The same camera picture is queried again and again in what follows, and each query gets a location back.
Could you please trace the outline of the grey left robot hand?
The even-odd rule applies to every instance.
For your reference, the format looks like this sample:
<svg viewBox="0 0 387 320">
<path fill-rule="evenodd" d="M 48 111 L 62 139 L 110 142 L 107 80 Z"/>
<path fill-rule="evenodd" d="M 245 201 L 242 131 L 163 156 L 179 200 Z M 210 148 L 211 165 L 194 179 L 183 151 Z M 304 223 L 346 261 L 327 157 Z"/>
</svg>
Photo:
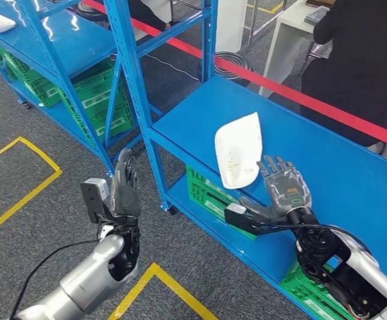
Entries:
<svg viewBox="0 0 387 320">
<path fill-rule="evenodd" d="M 137 194 L 138 173 L 131 149 L 122 149 L 111 178 L 111 210 L 116 217 L 139 218 L 141 209 Z"/>
</svg>

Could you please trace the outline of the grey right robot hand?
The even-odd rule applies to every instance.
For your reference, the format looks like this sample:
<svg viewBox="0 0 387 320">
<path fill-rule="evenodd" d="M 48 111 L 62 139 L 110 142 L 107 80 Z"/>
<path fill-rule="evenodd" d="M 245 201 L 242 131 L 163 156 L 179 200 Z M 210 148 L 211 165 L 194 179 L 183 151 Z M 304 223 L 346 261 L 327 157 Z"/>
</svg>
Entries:
<svg viewBox="0 0 387 320">
<path fill-rule="evenodd" d="M 257 165 L 264 178 L 265 186 L 271 204 L 261 207 L 248 200 L 239 198 L 240 205 L 266 219 L 283 219 L 298 208 L 311 209 L 312 197 L 302 174 L 289 161 L 279 156 L 264 156 Z"/>
</svg>

